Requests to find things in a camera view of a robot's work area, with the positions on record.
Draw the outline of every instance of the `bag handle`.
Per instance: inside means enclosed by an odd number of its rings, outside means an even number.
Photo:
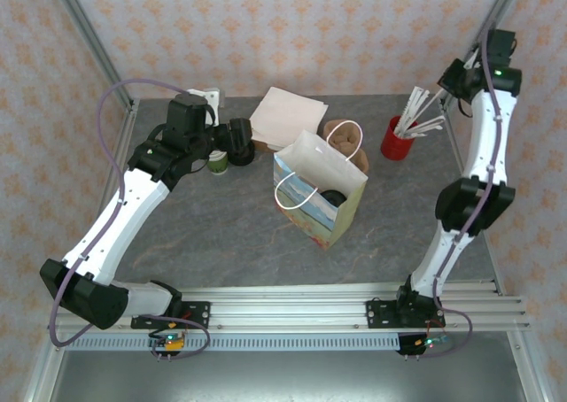
[[[356,123],[354,120],[345,120],[345,121],[339,123],[338,125],[336,125],[336,126],[333,128],[333,130],[330,131],[329,136],[327,136],[327,146],[329,146],[329,139],[330,139],[330,136],[333,135],[333,132],[335,132],[338,128],[340,128],[341,126],[343,126],[343,125],[346,124],[346,123],[353,123],[353,124],[358,128],[358,130],[361,131],[361,140],[358,142],[358,146],[356,147],[356,150],[354,150],[353,154],[351,154],[350,156],[348,156],[348,157],[346,158],[346,161],[348,161],[348,160],[350,160],[351,158],[353,158],[353,157],[354,157],[354,154],[356,154],[356,153],[358,152],[358,150],[361,148],[361,145],[362,145],[362,138],[364,137],[364,133],[362,132],[361,125],[359,125],[358,123]]]
[[[276,199],[276,203],[277,203],[277,205],[279,205],[284,210],[299,209],[302,205],[304,205],[307,201],[309,201],[311,199],[311,197],[319,190],[319,188],[315,188],[313,190],[313,192],[311,194],[309,194],[309,196],[307,196],[307,198],[305,200],[303,200],[301,203],[299,203],[298,205],[295,205],[295,206],[292,206],[292,207],[286,207],[286,206],[282,205],[282,203],[280,203],[280,200],[277,198],[277,191],[280,189],[280,185],[282,185],[282,183],[284,183],[284,181],[286,179],[291,178],[293,175],[295,175],[295,172],[291,172],[290,174],[288,174],[280,182],[277,183],[276,188],[274,189],[274,198]]]

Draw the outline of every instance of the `stack of napkins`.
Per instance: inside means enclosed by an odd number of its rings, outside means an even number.
[[[321,101],[272,87],[250,118],[252,139],[279,151],[294,143],[304,129],[316,134],[328,107]]]

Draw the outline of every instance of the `green cup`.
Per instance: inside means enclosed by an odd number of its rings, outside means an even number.
[[[229,165],[229,156],[225,151],[215,150],[209,154],[209,161],[206,166],[213,174],[224,174]]]

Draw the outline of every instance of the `red cup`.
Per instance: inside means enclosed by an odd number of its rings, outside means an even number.
[[[401,139],[393,133],[399,120],[400,116],[392,117],[380,146],[380,151],[384,154],[384,157],[394,161],[403,160],[408,155],[411,144],[415,140],[415,138]],[[416,121],[411,124],[410,128],[413,126],[417,126]]]

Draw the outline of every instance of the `floral wallpaper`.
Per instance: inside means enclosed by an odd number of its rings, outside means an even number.
[[[517,32],[512,66],[524,73],[510,123],[512,206],[488,230],[509,293],[527,297],[547,349],[548,376],[567,395],[567,7],[566,0],[516,0],[499,28]],[[470,121],[454,117],[466,155]]]
[[[105,184],[108,83],[59,0],[0,0],[0,23],[0,400],[21,401],[50,309],[39,269],[88,229]],[[108,103],[111,147],[122,115]]]
[[[81,2],[123,78],[260,96],[270,86],[306,95],[433,86],[494,0]]]

